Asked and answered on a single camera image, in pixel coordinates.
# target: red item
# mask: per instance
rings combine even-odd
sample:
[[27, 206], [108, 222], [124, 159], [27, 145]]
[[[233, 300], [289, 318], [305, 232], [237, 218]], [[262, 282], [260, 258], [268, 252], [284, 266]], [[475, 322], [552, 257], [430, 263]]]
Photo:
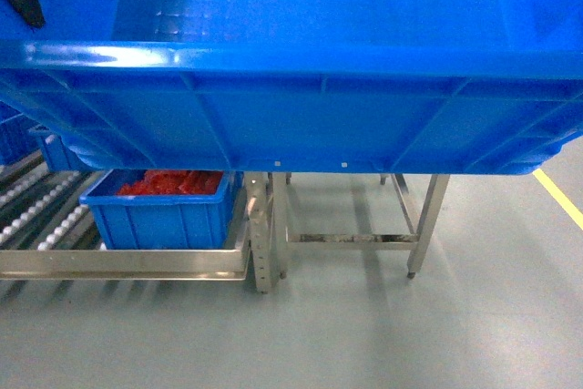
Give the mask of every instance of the red item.
[[179, 185], [180, 193], [184, 195], [196, 195], [197, 194], [197, 183], [200, 179], [200, 172], [193, 170], [189, 175], [182, 181]]
[[214, 195], [217, 192], [221, 178], [222, 172], [212, 172], [204, 185], [205, 194]]
[[124, 184], [117, 195], [214, 195], [222, 175], [200, 170], [147, 170], [142, 180]]

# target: gray floor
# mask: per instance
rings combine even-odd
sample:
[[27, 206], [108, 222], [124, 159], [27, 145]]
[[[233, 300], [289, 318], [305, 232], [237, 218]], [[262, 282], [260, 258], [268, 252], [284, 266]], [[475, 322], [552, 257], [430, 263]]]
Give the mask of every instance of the gray floor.
[[[583, 141], [544, 169], [583, 206]], [[295, 230], [404, 227], [375, 176], [294, 175], [290, 203]], [[412, 282], [405, 261], [294, 251], [266, 296], [0, 282], [0, 387], [583, 387], [583, 231], [533, 176], [452, 177]]]

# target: small blue plastic bin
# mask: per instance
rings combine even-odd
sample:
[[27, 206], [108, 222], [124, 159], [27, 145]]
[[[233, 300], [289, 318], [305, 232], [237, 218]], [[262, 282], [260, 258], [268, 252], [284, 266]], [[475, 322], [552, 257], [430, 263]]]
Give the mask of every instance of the small blue plastic bin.
[[50, 129], [37, 125], [28, 130], [28, 134], [36, 139], [36, 144], [43, 153], [46, 164], [51, 172], [61, 170], [78, 170], [80, 172], [91, 172], [94, 169], [89, 167], [75, 155], [71, 149], [63, 144], [63, 140]]
[[34, 120], [0, 102], [0, 165], [7, 166], [32, 153], [36, 142], [27, 131]]
[[80, 198], [110, 250], [216, 250], [222, 248], [240, 176], [224, 174], [214, 195], [115, 196], [144, 170], [111, 170]]

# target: yellow floor line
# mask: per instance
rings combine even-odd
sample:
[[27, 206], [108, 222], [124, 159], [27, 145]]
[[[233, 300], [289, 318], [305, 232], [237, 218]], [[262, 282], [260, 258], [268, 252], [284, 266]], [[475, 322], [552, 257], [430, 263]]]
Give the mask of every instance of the yellow floor line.
[[575, 206], [573, 202], [561, 191], [557, 184], [553, 182], [548, 175], [541, 169], [535, 170], [533, 175], [542, 186], [547, 189], [550, 196], [552, 196], [555, 201], [560, 205], [563, 210], [571, 217], [572, 220], [577, 223], [577, 225], [583, 230], [583, 213]]

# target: blue plastic crate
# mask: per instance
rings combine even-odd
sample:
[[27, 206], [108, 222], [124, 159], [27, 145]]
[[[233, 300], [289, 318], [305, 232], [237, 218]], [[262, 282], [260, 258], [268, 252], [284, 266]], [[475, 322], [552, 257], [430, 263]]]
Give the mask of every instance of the blue plastic crate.
[[102, 169], [529, 172], [583, 131], [583, 0], [0, 3], [0, 93]]
[[10, 116], [12, 112], [6, 108], [2, 112], [8, 118], [0, 117], [0, 165], [7, 166], [37, 149], [35, 140], [27, 133], [36, 122], [24, 114]]
[[78, 170], [79, 172], [91, 172], [94, 169], [79, 159], [69, 148], [63, 144], [63, 140], [57, 134], [41, 125], [28, 130], [28, 134], [36, 139], [46, 164], [51, 172], [61, 170]]
[[211, 250], [227, 239], [240, 177], [225, 173], [214, 195], [115, 196], [144, 170], [111, 170], [80, 198], [111, 250]]

